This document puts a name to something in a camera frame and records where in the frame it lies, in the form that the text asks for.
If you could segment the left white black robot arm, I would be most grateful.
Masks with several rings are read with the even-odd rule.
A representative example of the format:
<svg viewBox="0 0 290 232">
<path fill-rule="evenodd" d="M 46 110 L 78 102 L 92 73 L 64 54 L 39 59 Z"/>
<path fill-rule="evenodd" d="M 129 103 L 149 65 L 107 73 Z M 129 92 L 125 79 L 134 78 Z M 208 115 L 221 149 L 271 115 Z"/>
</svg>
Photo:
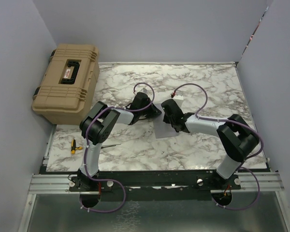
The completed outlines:
<svg viewBox="0 0 290 232">
<path fill-rule="evenodd" d="M 73 180 L 78 189 L 93 190 L 97 185 L 99 157 L 102 144 L 107 140 L 116 124 L 133 125 L 144 119 L 155 119 L 159 110 L 143 92 L 138 92 L 133 101 L 124 108 L 115 108 L 99 101 L 80 123 L 85 150 L 77 177 Z"/>
</svg>

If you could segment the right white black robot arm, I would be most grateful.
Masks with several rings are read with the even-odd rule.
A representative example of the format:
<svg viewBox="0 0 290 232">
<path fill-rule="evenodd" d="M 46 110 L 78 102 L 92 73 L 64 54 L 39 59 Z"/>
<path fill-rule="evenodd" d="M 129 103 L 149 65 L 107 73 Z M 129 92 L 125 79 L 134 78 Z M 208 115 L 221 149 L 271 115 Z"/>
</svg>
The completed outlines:
<svg viewBox="0 0 290 232">
<path fill-rule="evenodd" d="M 212 183 L 218 189 L 230 183 L 230 177 L 261 142 L 257 133 L 237 114 L 221 119 L 184 114 L 174 99 L 164 101 L 161 106 L 163 122 L 170 124 L 176 132 L 202 133 L 220 139 L 226 156 L 212 177 Z"/>
</svg>

